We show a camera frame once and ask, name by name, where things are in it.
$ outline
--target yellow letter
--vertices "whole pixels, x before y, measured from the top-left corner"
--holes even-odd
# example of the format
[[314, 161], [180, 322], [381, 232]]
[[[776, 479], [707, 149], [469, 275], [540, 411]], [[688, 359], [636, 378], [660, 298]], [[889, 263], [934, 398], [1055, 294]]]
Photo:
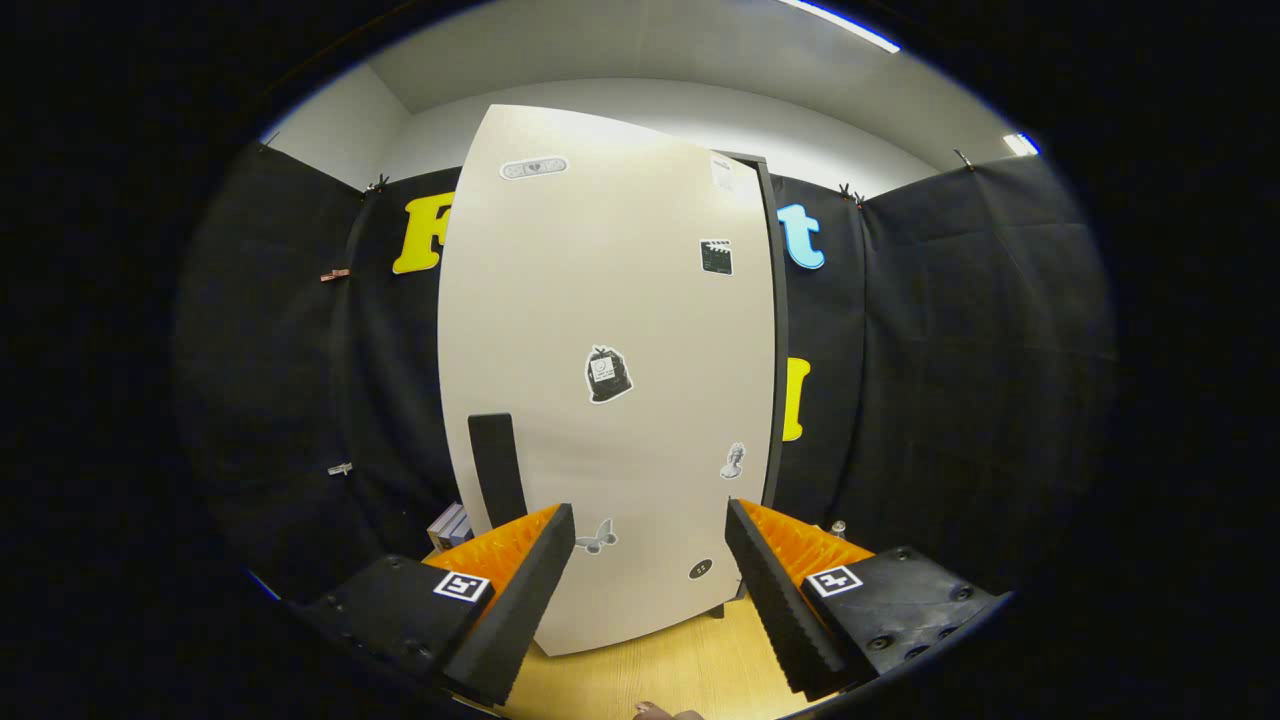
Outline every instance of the yellow letter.
[[404, 247], [401, 256], [392, 264], [397, 275], [415, 270], [430, 270], [440, 263], [440, 254], [431, 250], [431, 238], [438, 237], [444, 245], [444, 231], [449, 225], [449, 208], [453, 193], [443, 192], [430, 197], [419, 197], [404, 206], [408, 213], [408, 227], [404, 228]]
[[791, 442], [804, 432], [804, 427], [800, 425], [800, 389], [809, 369], [808, 360], [787, 357], [787, 413], [782, 423], [782, 442]]

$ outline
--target ceiling light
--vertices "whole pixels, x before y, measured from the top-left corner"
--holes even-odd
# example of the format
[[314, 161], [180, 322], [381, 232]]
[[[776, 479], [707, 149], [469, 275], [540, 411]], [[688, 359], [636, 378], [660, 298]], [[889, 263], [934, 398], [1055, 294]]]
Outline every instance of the ceiling light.
[[1012, 150], [1019, 158], [1023, 155], [1039, 155], [1039, 150], [1032, 145], [1032, 141], [1027, 140], [1027, 136], [1023, 133], [1006, 135], [1005, 145], [1007, 145], [1009, 149]]
[[782, 3], [785, 5], [791, 5], [792, 8], [799, 8], [799, 9], [804, 10], [805, 13], [809, 13], [810, 15], [818, 15], [819, 18], [827, 20], [828, 23], [837, 24], [837, 26], [847, 29], [849, 32], [856, 35], [858, 37], [861, 37], [863, 40], [865, 40], [865, 41], [868, 41], [870, 44], [879, 46], [886, 53], [897, 53], [899, 50], [901, 50], [901, 47], [899, 47], [897, 45], [893, 45], [892, 42], [884, 40], [883, 37], [881, 37], [878, 35], [876, 35], [874, 32], [872, 32], [872, 31], [869, 31], [869, 29], [867, 29], [864, 27], [856, 26], [856, 24], [846, 20], [845, 18], [841, 18], [840, 15], [837, 15], [835, 13], [831, 13], [828, 10], [823, 10], [822, 8], [818, 8], [817, 5], [810, 5], [808, 3], [803, 3], [801, 0], [778, 0], [778, 3]]

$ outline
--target white wall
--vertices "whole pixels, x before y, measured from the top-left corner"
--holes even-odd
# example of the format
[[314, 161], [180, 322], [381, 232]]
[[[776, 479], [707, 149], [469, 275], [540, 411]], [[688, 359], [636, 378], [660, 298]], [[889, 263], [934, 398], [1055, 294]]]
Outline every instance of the white wall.
[[364, 190], [378, 181], [379, 160], [408, 119], [378, 73], [361, 64], [312, 94], [260, 140], [279, 131], [274, 150]]
[[631, 78], [525, 85], [431, 108], [402, 126], [376, 172], [394, 181], [461, 165], [492, 104], [614, 118], [704, 147], [762, 155], [771, 173], [832, 190], [847, 182], [868, 197], [938, 173], [895, 145], [799, 105], [709, 85]]

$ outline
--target bust statue sticker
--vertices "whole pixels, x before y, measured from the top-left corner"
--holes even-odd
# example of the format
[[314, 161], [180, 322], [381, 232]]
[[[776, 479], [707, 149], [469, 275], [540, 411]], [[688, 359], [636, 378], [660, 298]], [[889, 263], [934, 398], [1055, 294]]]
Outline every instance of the bust statue sticker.
[[735, 442], [728, 448], [728, 460], [724, 466], [721, 468], [721, 477], [726, 480], [732, 480], [733, 478], [742, 474], [742, 456], [746, 455], [746, 446], [740, 442]]

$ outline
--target black round sticker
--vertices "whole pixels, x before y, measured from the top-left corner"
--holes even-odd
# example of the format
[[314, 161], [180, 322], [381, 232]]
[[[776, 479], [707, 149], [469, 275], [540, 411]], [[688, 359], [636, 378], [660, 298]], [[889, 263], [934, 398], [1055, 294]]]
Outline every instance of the black round sticker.
[[712, 569], [712, 559], [708, 557], [707, 560], [703, 560], [698, 565], [694, 565], [694, 569], [689, 571], [689, 579], [696, 580], [698, 578], [701, 578], [703, 575], [709, 573], [710, 569]]

